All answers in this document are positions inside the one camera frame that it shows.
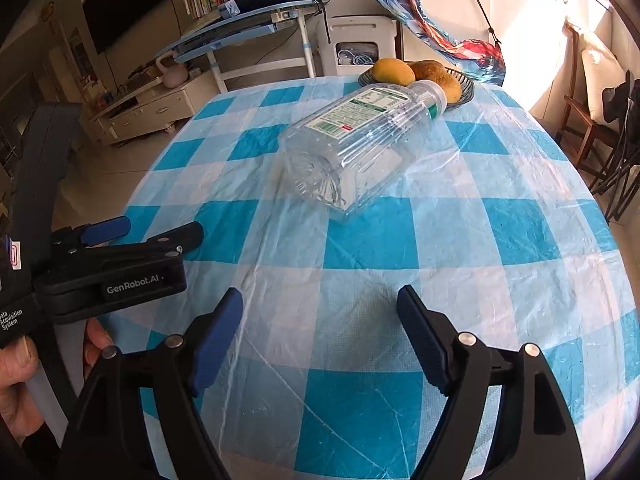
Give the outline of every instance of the clear plastic bottle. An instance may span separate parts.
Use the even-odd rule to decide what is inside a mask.
[[[343,218],[377,198],[423,152],[442,88],[377,83],[331,103],[279,137],[290,181]]]

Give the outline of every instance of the cushion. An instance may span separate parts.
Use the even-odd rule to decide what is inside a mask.
[[[604,120],[602,91],[625,82],[625,71],[611,51],[593,32],[580,32],[580,50],[584,76],[587,79],[587,99],[591,120],[612,126]]]

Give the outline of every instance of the chair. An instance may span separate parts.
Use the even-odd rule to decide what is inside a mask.
[[[571,23],[565,23],[565,27],[569,31],[572,40],[571,81],[569,83],[569,95],[564,96],[564,100],[566,101],[566,104],[564,106],[564,119],[562,120],[560,129],[556,133],[555,139],[556,143],[560,145],[562,136],[565,132],[580,137],[582,139],[580,148],[577,152],[573,148],[571,149],[573,153],[568,154],[569,160],[577,170],[583,170],[587,173],[591,173],[592,175],[598,175],[600,171],[593,169],[591,166],[588,166],[584,161],[591,151],[593,141],[598,139],[601,142],[604,142],[604,144],[606,144],[610,148],[615,148],[618,144],[618,138],[620,134],[615,132],[611,128],[608,128],[607,126],[603,126],[602,124],[594,122],[591,119],[589,109],[584,104],[581,104],[574,99],[575,80],[578,72],[578,60],[580,59],[580,37],[578,30]],[[578,114],[578,117],[580,117],[584,122],[587,128],[584,133],[567,125],[569,121],[569,115],[571,114],[572,110],[574,110]],[[602,160],[598,152],[596,150],[593,150],[593,154],[600,165],[603,166],[604,161]]]

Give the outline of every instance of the screw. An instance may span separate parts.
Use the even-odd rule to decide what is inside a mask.
[[[164,344],[169,348],[178,348],[182,345],[183,341],[184,339],[182,339],[180,334],[173,334],[164,340]]]
[[[476,344],[478,339],[471,332],[461,332],[458,334],[458,341],[460,341],[465,346],[473,346]]]
[[[540,355],[540,347],[533,343],[527,343],[524,345],[524,351],[531,357],[538,357]]]
[[[117,353],[118,349],[115,346],[107,346],[107,348],[102,351],[102,357],[105,359],[113,359]]]

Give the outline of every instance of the colorful cloth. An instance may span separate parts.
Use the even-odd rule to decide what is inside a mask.
[[[196,402],[232,478],[409,478],[445,402],[396,314],[409,283],[489,346],[542,347],[594,478],[634,423],[640,390],[634,298],[598,205],[536,121],[477,84],[425,132],[428,152],[401,180],[360,216],[332,221],[287,187],[278,134],[357,87],[323,77],[230,92],[180,131],[130,200],[123,242],[194,219],[205,239],[187,255],[186,292],[110,316],[116,343],[152,348],[234,286],[239,333]],[[492,388],[470,476],[499,397]]]
[[[420,0],[377,0],[420,40],[471,79],[502,86],[504,57],[498,44],[481,40],[458,41],[431,20]]]

